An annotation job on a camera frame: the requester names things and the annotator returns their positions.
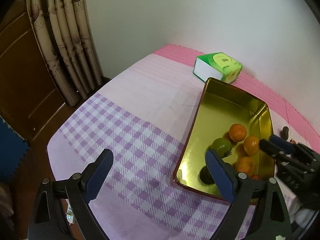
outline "wooden door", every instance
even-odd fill
[[[63,103],[32,31],[26,0],[16,0],[0,23],[0,115],[31,141]]]

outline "orange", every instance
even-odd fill
[[[229,129],[229,136],[234,142],[241,142],[247,136],[247,129],[242,124],[235,123]]]
[[[255,180],[261,180],[261,179],[260,179],[260,176],[257,175],[257,174],[254,174],[254,175],[250,176],[250,178],[251,178],[251,179],[255,179]]]
[[[236,163],[236,172],[244,172],[248,176],[252,176],[256,170],[256,164],[250,157],[240,158]]]
[[[254,136],[249,136],[244,140],[243,147],[247,155],[252,157],[259,151],[259,139]]]

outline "blue gripper pad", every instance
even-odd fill
[[[103,182],[105,181],[112,165],[113,165],[113,153],[111,150],[104,149],[103,153],[106,153],[103,156],[102,160],[93,171],[92,175],[86,182],[84,201],[89,204],[89,202],[95,199],[102,187]]]
[[[222,167],[224,161],[219,157],[219,155],[216,152],[216,154],[214,154],[213,152],[215,152],[215,150],[213,149],[206,152],[205,164],[207,165],[207,168],[214,182],[216,183],[222,197],[228,202],[233,203],[235,200],[234,182],[231,180],[231,178],[226,173],[225,169]]]
[[[285,154],[294,154],[294,144],[289,143],[276,135],[271,135],[269,140],[276,146],[280,147]]]

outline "beige curtain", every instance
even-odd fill
[[[90,91],[102,84],[83,0],[27,0],[27,3],[31,3],[30,18],[48,69],[66,102],[73,106],[79,96],[86,99]]]

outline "green tissue box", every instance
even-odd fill
[[[213,77],[230,84],[238,78],[241,70],[240,62],[227,54],[216,52],[198,56],[193,73],[204,82]]]

